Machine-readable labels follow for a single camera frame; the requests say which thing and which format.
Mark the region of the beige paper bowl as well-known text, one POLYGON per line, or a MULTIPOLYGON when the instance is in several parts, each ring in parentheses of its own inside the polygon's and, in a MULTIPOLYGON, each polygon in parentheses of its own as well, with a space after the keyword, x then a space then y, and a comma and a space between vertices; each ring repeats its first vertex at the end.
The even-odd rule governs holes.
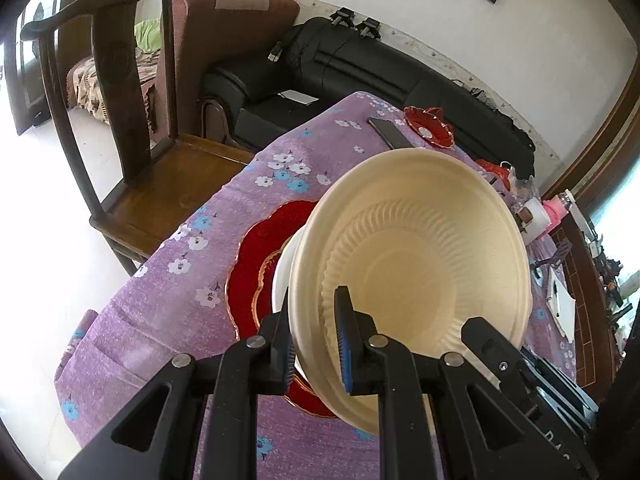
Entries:
POLYGON ((506 203, 480 173, 427 148, 375 155, 314 206, 292 263, 288 319, 300 367, 338 418, 378 430, 374 396, 342 384, 334 292, 411 351, 464 353, 480 316, 511 344, 524 339, 533 295, 525 246, 506 203))

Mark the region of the wooden side cabinet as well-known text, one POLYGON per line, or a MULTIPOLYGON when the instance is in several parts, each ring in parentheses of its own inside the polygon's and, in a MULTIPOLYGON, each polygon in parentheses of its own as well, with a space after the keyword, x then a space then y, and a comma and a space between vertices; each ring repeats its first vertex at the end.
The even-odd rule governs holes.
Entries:
POLYGON ((563 271, 566 287, 576 300, 576 382, 600 404, 613 385, 620 364, 620 352, 608 324, 604 287, 582 231, 570 214, 550 236, 556 244, 562 240, 572 243, 563 271))

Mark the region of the white notebook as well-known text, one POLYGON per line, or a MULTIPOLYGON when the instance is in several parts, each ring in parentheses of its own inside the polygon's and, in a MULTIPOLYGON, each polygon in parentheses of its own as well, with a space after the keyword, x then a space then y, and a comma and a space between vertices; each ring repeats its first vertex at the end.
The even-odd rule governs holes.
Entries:
POLYGON ((555 273, 554 269, 550 268, 547 284, 547 306, 556 327, 568 342, 575 340, 575 304, 576 300, 570 296, 559 275, 555 273), (558 294, 555 301, 549 302, 549 285, 552 281, 556 281, 558 294))

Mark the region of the purple floral tablecloth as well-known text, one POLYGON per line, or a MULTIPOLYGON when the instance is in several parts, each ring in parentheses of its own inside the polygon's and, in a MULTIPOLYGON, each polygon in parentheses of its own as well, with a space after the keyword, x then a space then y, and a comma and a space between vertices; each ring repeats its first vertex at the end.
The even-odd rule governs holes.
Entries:
MULTIPOLYGON (((388 150, 367 123, 392 122, 429 146, 402 108, 355 92, 268 145, 214 194, 97 314, 88 311, 54 378, 66 424, 83 448, 175 354, 216 356, 236 341, 224 286, 246 232, 293 200, 318 200, 367 158, 388 150)), ((576 380, 575 344, 532 285, 527 348, 576 380)), ((259 401, 258 479, 378 479, 378 438, 277 396, 259 401)))

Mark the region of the red scalloped plate stack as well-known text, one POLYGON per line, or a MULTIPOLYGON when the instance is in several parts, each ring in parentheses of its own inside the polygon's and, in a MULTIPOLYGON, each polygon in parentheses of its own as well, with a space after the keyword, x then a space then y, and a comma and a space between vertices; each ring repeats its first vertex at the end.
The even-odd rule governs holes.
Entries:
POLYGON ((242 236, 224 293, 236 338, 259 332, 272 312, 271 293, 277 263, 286 243, 314 209, 313 202, 294 200, 251 226, 242 236))

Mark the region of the black phone stand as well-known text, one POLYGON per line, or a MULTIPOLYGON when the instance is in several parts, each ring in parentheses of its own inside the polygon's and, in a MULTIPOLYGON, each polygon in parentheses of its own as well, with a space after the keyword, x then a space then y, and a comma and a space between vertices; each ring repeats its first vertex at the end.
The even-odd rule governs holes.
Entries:
POLYGON ((567 238, 564 238, 564 240, 561 240, 559 245, 556 246, 555 252, 551 256, 542 259, 535 259, 529 263, 529 270, 532 272, 534 279, 536 281, 541 281, 542 268, 544 266, 552 266, 552 268, 555 268, 561 264, 570 254, 572 247, 572 242, 567 238))

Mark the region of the white plastic container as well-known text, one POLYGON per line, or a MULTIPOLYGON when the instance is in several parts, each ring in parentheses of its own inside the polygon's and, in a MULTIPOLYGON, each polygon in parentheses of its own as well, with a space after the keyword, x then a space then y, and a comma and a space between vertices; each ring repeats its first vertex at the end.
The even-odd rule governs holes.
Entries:
POLYGON ((533 243, 538 237, 544 234, 544 229, 549 224, 549 217, 544 211, 544 206, 538 198, 532 197, 528 200, 523 207, 527 207, 533 214, 533 221, 529 223, 524 229, 520 227, 523 243, 529 245, 533 243))

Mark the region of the dark jar with cork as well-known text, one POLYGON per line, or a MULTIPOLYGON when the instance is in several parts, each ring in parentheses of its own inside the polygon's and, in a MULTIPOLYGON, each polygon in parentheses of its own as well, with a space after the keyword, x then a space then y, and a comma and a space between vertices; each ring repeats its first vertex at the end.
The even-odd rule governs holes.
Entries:
POLYGON ((524 229, 533 221, 533 214, 527 207, 523 207, 514 214, 514 218, 516 222, 518 222, 518 225, 524 229))

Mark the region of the pink covered bottle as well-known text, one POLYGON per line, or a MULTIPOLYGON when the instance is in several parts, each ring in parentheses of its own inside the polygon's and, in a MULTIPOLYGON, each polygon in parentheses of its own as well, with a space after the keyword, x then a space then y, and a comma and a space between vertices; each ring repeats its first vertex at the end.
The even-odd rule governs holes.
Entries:
POLYGON ((570 212, 570 207, 574 204, 574 197, 569 190, 565 190, 550 200, 544 200, 542 206, 549 217, 549 224, 544 229, 544 234, 555 229, 570 212))

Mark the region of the dark wooden chair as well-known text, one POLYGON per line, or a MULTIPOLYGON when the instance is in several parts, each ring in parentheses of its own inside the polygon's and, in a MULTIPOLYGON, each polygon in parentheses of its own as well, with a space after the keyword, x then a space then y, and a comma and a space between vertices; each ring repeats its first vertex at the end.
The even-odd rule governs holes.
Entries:
POLYGON ((89 211, 89 222, 128 274, 253 158, 252 153, 178 131, 172 0, 163 19, 168 135, 153 144, 134 59, 134 16, 140 0, 76 0, 21 30, 39 46, 44 92, 65 157, 89 211), (106 105, 122 180, 99 198, 82 160, 63 99, 54 34, 80 16, 91 20, 96 76, 106 105))

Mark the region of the red plastic bag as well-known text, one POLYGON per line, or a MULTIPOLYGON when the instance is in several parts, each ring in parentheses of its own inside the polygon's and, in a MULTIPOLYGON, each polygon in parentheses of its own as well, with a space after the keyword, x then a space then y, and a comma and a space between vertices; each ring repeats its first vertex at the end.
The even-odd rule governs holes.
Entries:
POLYGON ((483 174, 489 177, 490 184, 494 184, 499 180, 504 188, 510 191, 510 170, 512 169, 510 164, 506 164, 506 166, 503 166, 503 164, 497 165, 485 159, 477 159, 475 162, 482 168, 483 174))

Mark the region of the black smartphone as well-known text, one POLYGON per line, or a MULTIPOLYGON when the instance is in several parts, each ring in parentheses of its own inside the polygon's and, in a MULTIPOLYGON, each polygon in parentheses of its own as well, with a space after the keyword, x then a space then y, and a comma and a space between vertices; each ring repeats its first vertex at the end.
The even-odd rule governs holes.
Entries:
POLYGON ((367 119, 367 123, 391 150, 412 148, 411 142, 392 122, 381 118, 370 117, 367 119))

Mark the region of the red glass dish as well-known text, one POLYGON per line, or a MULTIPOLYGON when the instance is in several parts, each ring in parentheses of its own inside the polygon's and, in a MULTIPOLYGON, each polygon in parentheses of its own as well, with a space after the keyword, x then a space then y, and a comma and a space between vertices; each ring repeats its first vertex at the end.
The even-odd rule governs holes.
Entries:
POLYGON ((454 147, 454 127, 446 122, 441 107, 406 106, 404 114, 409 127, 434 148, 454 147))

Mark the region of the black leather sofa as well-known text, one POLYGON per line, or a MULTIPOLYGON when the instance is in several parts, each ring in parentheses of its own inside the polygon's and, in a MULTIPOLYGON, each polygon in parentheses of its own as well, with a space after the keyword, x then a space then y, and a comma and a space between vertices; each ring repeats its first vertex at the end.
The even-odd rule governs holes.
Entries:
POLYGON ((439 107, 466 154, 510 162, 521 179, 535 173, 534 141, 480 90, 327 18, 291 28, 269 51, 217 62, 201 79, 202 96, 221 105, 232 139, 254 152, 357 91, 400 110, 439 107))

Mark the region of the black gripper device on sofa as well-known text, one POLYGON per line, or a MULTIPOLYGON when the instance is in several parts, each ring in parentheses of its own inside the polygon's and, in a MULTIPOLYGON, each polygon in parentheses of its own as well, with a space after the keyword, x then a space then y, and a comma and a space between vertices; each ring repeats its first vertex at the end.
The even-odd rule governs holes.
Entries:
POLYGON ((333 27, 342 26, 346 28, 353 28, 354 18, 355 12, 349 8, 339 8, 329 16, 329 20, 333 27))

